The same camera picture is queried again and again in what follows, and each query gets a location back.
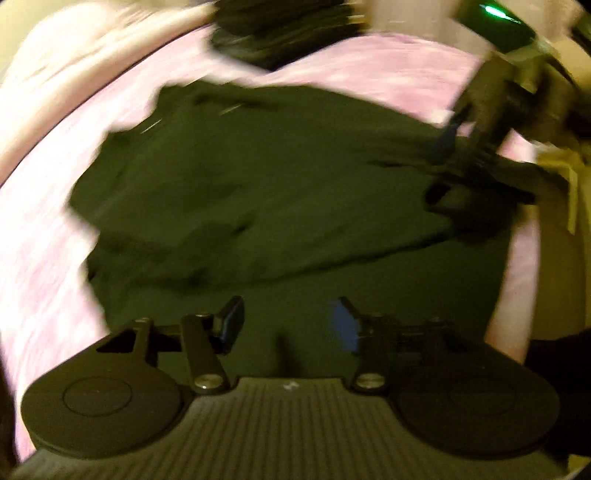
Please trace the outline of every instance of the round black pad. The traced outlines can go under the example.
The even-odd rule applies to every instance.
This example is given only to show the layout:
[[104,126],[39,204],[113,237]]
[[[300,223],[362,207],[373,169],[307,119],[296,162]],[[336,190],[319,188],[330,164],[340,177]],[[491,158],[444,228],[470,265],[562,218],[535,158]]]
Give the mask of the round black pad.
[[425,367],[398,390],[403,423],[427,443],[473,458],[507,458],[540,446],[558,418],[558,396],[518,364]]
[[78,458],[130,451],[167,431],[183,398],[165,373],[129,355],[76,357],[38,379],[22,399],[36,447]]

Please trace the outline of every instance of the black cloth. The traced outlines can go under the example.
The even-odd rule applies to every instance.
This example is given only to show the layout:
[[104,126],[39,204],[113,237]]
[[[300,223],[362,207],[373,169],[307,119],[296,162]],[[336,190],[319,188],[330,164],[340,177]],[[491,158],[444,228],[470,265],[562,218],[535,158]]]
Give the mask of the black cloth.
[[246,323],[223,364],[254,376],[350,374],[330,325],[339,296],[482,338],[515,202],[459,188],[426,210],[438,134],[308,86],[163,88],[147,120],[109,134],[71,193],[100,231],[86,266],[108,325],[169,325],[242,295]]
[[359,26],[351,23],[353,9],[337,5],[278,24],[254,35],[236,35],[220,25],[211,36],[212,47],[233,59],[277,70],[333,43],[354,37]]
[[546,448],[558,457],[591,457],[591,330],[532,340],[525,366],[558,392],[560,414]]
[[218,0],[213,20],[233,35],[255,35],[337,5],[342,0]]

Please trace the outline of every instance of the wall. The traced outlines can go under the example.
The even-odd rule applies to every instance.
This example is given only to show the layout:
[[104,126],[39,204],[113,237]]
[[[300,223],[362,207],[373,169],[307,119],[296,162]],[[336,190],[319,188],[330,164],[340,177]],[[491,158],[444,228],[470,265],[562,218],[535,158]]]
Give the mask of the wall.
[[[474,54],[483,54],[489,49],[486,41],[449,18],[458,0],[368,1],[372,5],[372,23],[378,31],[418,35]],[[550,39],[564,33],[581,11],[576,0],[499,1]]]
[[79,0],[4,0],[0,3],[0,73],[31,29],[47,15]]

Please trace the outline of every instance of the green led light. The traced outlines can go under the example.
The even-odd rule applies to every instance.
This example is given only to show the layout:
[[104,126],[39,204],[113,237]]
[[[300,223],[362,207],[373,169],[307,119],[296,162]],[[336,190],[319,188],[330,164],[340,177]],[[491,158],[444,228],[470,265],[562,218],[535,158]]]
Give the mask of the green led light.
[[484,8],[486,13],[494,15],[495,17],[502,18],[503,20],[509,20],[509,21],[515,22],[515,23],[521,23],[519,20],[516,20],[515,18],[511,18],[509,15],[507,15],[505,12],[499,10],[498,8],[491,7],[490,5],[481,5],[481,7]]

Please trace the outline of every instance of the white fabric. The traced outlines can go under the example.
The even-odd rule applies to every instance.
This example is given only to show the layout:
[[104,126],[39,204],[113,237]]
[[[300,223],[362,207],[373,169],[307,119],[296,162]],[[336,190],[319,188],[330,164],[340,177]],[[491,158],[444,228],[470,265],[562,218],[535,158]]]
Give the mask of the white fabric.
[[207,23],[212,12],[212,4],[151,10],[88,2],[39,23],[0,86],[0,185],[71,110],[147,54]]

